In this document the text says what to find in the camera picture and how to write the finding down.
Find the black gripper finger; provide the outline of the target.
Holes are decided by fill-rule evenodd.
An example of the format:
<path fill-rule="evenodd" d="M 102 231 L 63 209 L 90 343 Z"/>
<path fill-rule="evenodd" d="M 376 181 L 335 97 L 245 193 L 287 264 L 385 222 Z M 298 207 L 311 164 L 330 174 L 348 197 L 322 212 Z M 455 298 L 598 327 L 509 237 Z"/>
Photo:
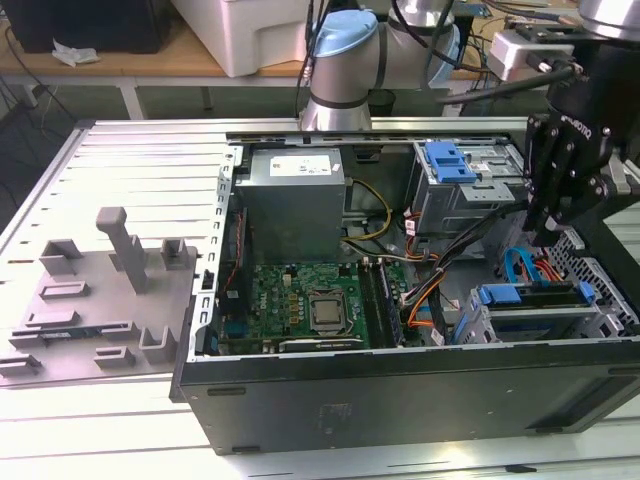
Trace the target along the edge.
<path fill-rule="evenodd" d="M 548 180 L 532 196 L 532 244 L 553 246 L 569 228 L 616 212 L 617 185 L 610 174 Z"/>
<path fill-rule="evenodd" d="M 557 212 L 565 194 L 576 150 L 576 131 L 559 112 L 531 116 L 525 150 L 530 200 L 524 230 L 540 231 Z"/>

